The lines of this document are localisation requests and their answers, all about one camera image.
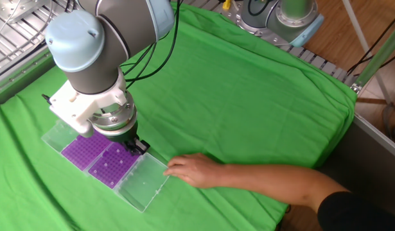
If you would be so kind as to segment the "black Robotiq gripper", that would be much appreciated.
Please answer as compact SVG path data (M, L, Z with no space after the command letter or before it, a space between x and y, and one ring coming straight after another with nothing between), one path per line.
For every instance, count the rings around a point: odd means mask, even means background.
M150 148L149 143L144 140L139 140L137 135L138 122L135 122L133 127L127 131L117 135L105 135L105 137L112 142L125 143L125 149L131 155L143 155Z

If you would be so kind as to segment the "bare human hand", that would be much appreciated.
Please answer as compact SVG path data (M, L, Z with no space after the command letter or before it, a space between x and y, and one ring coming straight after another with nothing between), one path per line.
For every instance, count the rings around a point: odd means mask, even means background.
M221 186L224 165L202 153L173 157L167 166L164 176L175 176L190 186L201 189Z

